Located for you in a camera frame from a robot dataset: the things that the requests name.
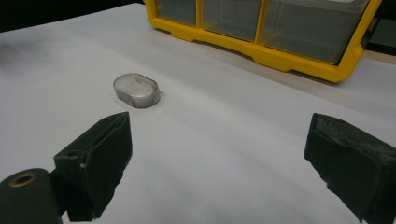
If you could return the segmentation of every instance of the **bolt hole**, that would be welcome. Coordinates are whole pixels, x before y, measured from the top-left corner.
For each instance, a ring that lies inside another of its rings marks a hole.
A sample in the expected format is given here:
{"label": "bolt hole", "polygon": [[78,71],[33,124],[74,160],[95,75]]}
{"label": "bolt hole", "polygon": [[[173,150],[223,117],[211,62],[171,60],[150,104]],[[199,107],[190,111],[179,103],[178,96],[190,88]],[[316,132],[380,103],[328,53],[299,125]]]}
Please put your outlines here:
{"label": "bolt hole", "polygon": [[77,156],[78,155],[78,151],[70,151],[69,153],[67,153],[67,156],[68,157],[75,157],[75,156]]}
{"label": "bolt hole", "polygon": [[22,187],[22,186],[32,183],[33,181],[35,181],[36,178],[37,178],[37,175],[35,173],[19,175],[19,176],[15,177],[14,179],[12,179],[11,182],[9,182],[9,185],[12,188],[19,188],[19,187]]}

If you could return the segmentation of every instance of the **small oval tin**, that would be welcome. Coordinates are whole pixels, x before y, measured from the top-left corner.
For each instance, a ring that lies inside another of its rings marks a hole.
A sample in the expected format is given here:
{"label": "small oval tin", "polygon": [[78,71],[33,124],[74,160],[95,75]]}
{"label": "small oval tin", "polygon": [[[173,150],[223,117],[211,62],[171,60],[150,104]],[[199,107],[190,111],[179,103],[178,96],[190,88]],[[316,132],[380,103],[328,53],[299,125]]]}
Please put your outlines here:
{"label": "small oval tin", "polygon": [[161,98],[157,82],[137,73],[116,78],[113,87],[120,100],[136,108],[155,105]]}

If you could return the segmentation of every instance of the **yellow organizer box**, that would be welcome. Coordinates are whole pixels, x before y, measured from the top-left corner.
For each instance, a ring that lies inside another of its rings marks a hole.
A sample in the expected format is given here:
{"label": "yellow organizer box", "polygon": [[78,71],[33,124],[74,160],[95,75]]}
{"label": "yellow organizer box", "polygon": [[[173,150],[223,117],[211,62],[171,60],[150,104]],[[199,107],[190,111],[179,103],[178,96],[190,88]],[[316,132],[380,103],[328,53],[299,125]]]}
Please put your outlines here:
{"label": "yellow organizer box", "polygon": [[381,0],[144,0],[151,25],[331,82],[352,74]]}

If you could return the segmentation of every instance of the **tin lid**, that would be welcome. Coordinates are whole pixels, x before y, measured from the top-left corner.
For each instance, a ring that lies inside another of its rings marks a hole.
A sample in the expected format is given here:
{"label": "tin lid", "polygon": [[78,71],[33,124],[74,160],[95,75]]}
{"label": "tin lid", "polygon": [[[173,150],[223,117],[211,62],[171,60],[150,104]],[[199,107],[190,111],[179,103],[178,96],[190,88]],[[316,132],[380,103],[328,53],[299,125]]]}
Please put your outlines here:
{"label": "tin lid", "polygon": [[157,82],[136,73],[116,78],[113,87],[120,100],[136,108],[155,105],[161,98]]}

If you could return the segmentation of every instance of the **yellow plastic frame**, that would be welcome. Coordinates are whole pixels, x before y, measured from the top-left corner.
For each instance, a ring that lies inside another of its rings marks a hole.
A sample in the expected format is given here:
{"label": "yellow plastic frame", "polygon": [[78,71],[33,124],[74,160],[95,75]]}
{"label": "yellow plastic frame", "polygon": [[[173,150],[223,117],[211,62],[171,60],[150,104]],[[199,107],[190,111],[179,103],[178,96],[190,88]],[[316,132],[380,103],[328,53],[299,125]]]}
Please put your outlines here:
{"label": "yellow plastic frame", "polygon": [[369,4],[362,14],[360,22],[346,47],[346,51],[340,63],[332,65],[260,45],[259,40],[260,34],[262,33],[263,14],[267,0],[262,1],[255,40],[253,42],[247,42],[204,30],[201,18],[202,0],[196,0],[197,13],[195,27],[158,18],[155,0],[144,0],[147,8],[148,20],[151,25],[161,30],[168,31],[175,37],[187,41],[205,41],[214,45],[222,46],[226,49],[233,49],[252,57],[256,63],[272,67],[283,72],[289,72],[290,70],[302,72],[330,82],[340,82],[347,79],[352,74],[355,66],[361,58],[361,55],[363,54],[361,39],[363,38],[364,33],[381,3],[381,0],[369,1]]}

